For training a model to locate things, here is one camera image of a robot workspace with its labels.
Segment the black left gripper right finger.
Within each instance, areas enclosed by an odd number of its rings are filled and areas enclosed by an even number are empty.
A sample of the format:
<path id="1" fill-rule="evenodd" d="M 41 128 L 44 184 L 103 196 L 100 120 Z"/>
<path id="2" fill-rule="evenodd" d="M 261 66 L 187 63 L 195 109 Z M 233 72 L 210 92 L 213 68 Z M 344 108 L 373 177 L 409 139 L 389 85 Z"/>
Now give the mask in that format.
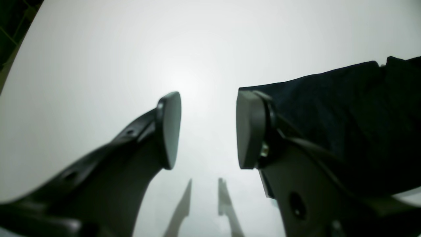
<path id="1" fill-rule="evenodd" d="M 259 170 L 287 237 L 420 236 L 419 207 L 302 138 L 270 96 L 238 92 L 236 140 L 240 168 Z"/>

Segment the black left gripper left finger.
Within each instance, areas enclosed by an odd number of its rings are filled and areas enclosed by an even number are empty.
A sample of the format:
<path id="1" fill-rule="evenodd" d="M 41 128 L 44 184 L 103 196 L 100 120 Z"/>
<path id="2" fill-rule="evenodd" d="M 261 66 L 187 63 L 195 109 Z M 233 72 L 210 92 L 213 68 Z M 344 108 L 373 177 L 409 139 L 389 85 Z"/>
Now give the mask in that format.
<path id="1" fill-rule="evenodd" d="M 109 143 L 1 204 L 1 228 L 25 237 L 131 237 L 149 183 L 175 166 L 181 114 L 180 93 L 163 96 Z"/>

